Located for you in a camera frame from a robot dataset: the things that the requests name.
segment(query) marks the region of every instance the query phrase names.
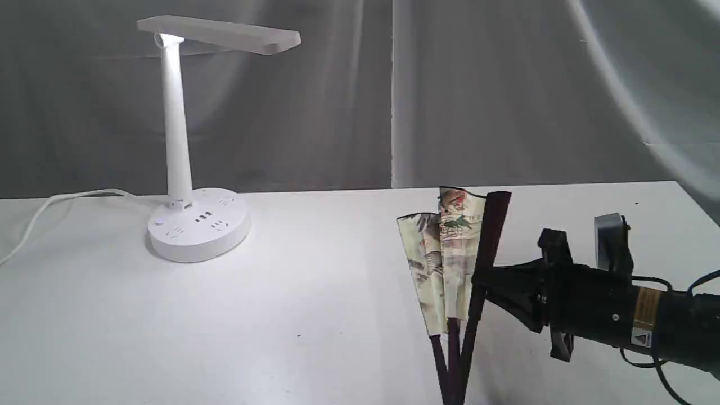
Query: lamp base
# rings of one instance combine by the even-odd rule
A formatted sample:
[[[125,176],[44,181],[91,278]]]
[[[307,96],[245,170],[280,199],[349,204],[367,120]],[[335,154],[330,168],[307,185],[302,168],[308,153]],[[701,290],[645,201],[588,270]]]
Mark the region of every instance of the lamp base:
[[[230,190],[193,190],[185,210],[163,204],[150,216],[153,248],[174,262],[202,262],[237,246],[250,232],[250,214],[240,196]]]

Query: lamp head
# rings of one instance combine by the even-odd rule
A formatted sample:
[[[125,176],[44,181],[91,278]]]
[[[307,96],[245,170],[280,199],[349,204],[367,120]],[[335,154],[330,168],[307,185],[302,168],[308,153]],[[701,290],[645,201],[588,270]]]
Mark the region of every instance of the lamp head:
[[[297,31],[173,15],[141,19],[138,29],[159,35],[158,45],[168,45],[172,38],[166,36],[179,37],[261,55],[280,53],[301,43]]]

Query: lamp arm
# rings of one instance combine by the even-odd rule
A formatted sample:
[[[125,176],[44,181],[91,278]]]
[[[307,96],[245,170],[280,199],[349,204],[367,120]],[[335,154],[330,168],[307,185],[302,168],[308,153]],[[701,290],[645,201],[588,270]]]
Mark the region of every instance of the lamp arm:
[[[190,153],[180,71],[180,44],[183,40],[174,35],[157,34],[155,41],[162,49],[168,203],[177,210],[184,210],[192,204]]]

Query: white cable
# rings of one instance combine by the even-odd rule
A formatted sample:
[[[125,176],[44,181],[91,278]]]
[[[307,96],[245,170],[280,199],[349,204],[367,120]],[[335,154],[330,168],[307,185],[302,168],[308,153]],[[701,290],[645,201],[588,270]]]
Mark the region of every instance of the white cable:
[[[35,211],[35,214],[32,216],[32,219],[27,224],[27,227],[25,228],[25,233],[22,235],[22,239],[20,239],[20,242],[15,246],[15,249],[12,249],[12,252],[10,252],[7,256],[0,259],[0,266],[5,264],[8,260],[10,260],[11,257],[13,257],[17,252],[22,249],[23,245],[25,245],[25,242],[27,242],[27,238],[30,237],[30,233],[32,232],[32,228],[35,227],[35,221],[37,221],[37,218],[40,217],[40,214],[52,203],[56,201],[61,200],[70,200],[72,198],[77,197],[86,197],[88,195],[97,195],[97,194],[117,194],[121,195],[123,197],[136,197],[134,194],[130,194],[127,191],[119,190],[115,188],[109,188],[104,190],[92,190],[92,191],[83,191],[83,192],[73,192],[70,194],[58,194],[53,195],[52,197],[49,197],[45,202]]]

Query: painted fan leaf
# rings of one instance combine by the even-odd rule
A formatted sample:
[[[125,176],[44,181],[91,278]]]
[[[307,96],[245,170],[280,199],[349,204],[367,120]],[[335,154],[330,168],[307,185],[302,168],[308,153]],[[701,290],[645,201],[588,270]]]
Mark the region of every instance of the painted fan leaf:
[[[470,279],[484,211],[484,197],[459,188],[440,187],[440,243],[448,318],[467,320]]]
[[[439,215],[417,213],[397,219],[428,335],[446,331]]]

